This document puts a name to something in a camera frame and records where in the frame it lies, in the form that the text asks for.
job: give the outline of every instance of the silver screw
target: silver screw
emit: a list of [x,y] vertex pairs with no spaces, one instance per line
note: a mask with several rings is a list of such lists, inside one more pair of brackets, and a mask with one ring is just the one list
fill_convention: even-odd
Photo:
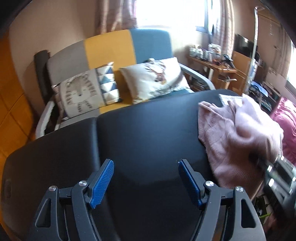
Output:
[[208,187],[212,187],[214,185],[214,183],[212,181],[206,181],[205,184],[208,186]]
[[237,186],[235,188],[235,190],[237,190],[238,192],[243,192],[244,191],[244,189],[241,186]]
[[79,182],[79,186],[81,186],[81,187],[84,187],[84,186],[86,186],[87,185],[87,181],[80,181]]
[[49,188],[48,188],[48,190],[50,191],[50,192],[53,192],[53,191],[55,191],[56,190],[56,186],[50,186]]

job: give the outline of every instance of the pink cloth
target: pink cloth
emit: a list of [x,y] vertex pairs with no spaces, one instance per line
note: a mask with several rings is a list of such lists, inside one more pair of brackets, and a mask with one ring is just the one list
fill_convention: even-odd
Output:
[[270,117],[284,130],[284,157],[296,165],[296,106],[282,97]]
[[255,152],[274,162],[281,150],[283,130],[247,95],[243,95],[242,106],[233,101],[228,104],[219,108],[199,103],[199,139],[219,185],[242,186],[252,199],[263,172],[249,160],[249,154]]

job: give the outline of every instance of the pink knit sweater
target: pink knit sweater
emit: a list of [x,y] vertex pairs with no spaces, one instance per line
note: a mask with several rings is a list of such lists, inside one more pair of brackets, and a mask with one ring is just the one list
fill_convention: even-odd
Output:
[[274,162],[281,151],[283,130],[247,95],[243,95],[242,106],[234,101],[228,104],[219,108],[199,103],[199,139],[219,185],[242,186],[252,199],[263,172],[249,160],[249,154],[255,152]]

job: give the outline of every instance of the throw pillow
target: throw pillow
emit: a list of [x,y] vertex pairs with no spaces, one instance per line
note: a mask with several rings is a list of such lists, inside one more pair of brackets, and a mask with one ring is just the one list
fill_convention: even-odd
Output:
[[112,65],[88,70],[52,86],[62,120],[119,101]]
[[133,103],[137,104],[172,91],[189,89],[176,57],[120,68]]

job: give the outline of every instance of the wooden desk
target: wooden desk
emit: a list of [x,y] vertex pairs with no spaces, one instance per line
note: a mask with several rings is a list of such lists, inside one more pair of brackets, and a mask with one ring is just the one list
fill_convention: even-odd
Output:
[[231,73],[236,73],[237,70],[236,69],[230,69],[228,67],[226,67],[225,65],[216,65],[216,64],[212,64],[210,62],[207,61],[202,61],[198,58],[193,58],[191,56],[188,57],[189,61],[193,62],[197,62],[207,68],[212,69],[213,72],[213,76],[211,78],[211,81],[213,82],[214,86],[216,87],[216,89],[220,88],[221,85],[221,80],[218,79],[219,75],[222,73],[225,74],[231,74]]

